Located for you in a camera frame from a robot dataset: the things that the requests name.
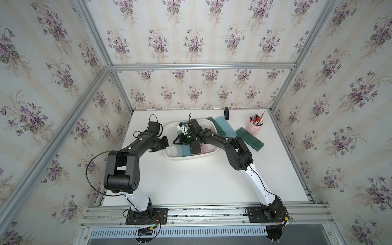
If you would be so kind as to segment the clear frosted pencil case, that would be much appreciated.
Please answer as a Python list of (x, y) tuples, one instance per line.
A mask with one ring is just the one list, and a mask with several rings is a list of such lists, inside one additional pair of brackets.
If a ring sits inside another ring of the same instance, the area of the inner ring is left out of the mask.
[(202, 154), (207, 154), (207, 153), (211, 153), (214, 152), (216, 150), (216, 147), (210, 144), (204, 144), (201, 143), (201, 153)]
[(177, 158), (182, 156), (181, 147), (179, 145), (172, 145), (167, 148), (166, 154), (168, 157)]

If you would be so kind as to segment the white plastic storage box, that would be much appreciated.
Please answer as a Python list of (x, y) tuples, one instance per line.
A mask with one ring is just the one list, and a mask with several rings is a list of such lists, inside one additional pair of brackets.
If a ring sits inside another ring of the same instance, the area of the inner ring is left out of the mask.
[(178, 127), (179, 123), (179, 121), (173, 122), (163, 127), (163, 136), (166, 136), (168, 139), (168, 147), (163, 151), (166, 158), (174, 161), (190, 160), (211, 156), (219, 150), (218, 147), (213, 145), (201, 143), (201, 153), (191, 154), (190, 147), (188, 145), (174, 145), (173, 142), (182, 133)]

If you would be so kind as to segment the pink pencil case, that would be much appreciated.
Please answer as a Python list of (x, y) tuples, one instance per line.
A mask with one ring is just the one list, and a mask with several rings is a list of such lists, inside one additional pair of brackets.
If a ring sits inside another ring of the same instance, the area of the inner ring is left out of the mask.
[(201, 154), (206, 154), (210, 152), (209, 148), (205, 144), (201, 144), (200, 147), (201, 147)]

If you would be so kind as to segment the dark green pencil case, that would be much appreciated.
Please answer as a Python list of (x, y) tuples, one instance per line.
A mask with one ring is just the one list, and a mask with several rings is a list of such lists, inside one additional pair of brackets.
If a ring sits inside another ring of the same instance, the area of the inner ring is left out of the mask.
[(226, 136), (225, 131), (221, 128), (221, 126), (216, 122), (216, 120), (213, 117), (208, 117), (207, 120), (209, 120), (209, 121), (211, 121), (213, 123), (213, 125), (216, 128), (216, 132), (219, 135)]
[(254, 135), (249, 133), (244, 128), (239, 128), (236, 131), (237, 135), (243, 139), (245, 143), (247, 143), (251, 148), (255, 151), (260, 151), (264, 147), (264, 143), (257, 139)]

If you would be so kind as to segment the teal pencil case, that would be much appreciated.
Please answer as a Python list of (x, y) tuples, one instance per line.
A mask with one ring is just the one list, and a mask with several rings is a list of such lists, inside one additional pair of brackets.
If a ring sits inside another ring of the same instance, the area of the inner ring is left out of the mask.
[(191, 152), (190, 152), (190, 147), (189, 145), (184, 145), (183, 143), (186, 143), (186, 139), (184, 136), (182, 135), (182, 132), (179, 130), (177, 131), (177, 135), (180, 136), (178, 143), (181, 143), (180, 148), (182, 151), (182, 157), (188, 157), (191, 156)]

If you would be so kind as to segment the black pencil case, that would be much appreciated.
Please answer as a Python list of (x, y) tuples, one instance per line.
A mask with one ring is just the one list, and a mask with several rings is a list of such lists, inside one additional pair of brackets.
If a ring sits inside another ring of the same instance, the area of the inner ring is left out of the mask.
[(201, 154), (202, 143), (200, 141), (194, 141), (189, 145), (191, 155)]

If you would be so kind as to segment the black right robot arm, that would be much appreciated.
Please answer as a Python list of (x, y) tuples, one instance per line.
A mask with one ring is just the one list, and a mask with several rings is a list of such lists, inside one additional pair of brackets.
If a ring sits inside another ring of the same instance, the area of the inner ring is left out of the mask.
[(224, 150), (232, 168), (243, 173), (250, 182), (260, 203), (261, 217), (271, 223), (288, 221), (289, 215), (281, 198), (265, 184), (257, 171), (250, 150), (239, 136), (226, 137), (203, 129), (198, 133), (180, 133), (173, 144), (189, 146), (192, 149), (198, 148), (200, 144), (209, 144)]

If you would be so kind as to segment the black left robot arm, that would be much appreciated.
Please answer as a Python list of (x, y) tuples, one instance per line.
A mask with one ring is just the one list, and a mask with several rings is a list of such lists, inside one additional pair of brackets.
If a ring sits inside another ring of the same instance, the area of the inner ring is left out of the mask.
[(110, 151), (107, 157), (104, 174), (104, 188), (120, 195), (129, 203), (134, 212), (145, 212), (151, 209), (151, 199), (141, 189), (140, 164), (141, 156), (164, 150), (168, 147), (166, 136), (143, 132), (127, 147), (119, 151)]

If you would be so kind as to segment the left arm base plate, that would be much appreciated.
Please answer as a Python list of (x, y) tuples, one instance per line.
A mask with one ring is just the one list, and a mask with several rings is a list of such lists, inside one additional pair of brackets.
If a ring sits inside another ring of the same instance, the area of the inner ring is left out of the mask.
[(153, 208), (150, 211), (136, 212), (131, 209), (126, 215), (126, 225), (165, 225), (167, 223), (168, 209)]

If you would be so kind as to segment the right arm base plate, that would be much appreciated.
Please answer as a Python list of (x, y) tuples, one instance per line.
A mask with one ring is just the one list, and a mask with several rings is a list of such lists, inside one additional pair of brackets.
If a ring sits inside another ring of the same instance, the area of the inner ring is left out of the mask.
[(279, 223), (289, 220), (287, 209), (284, 206), (273, 208), (266, 206), (247, 207), (245, 213), (250, 223)]

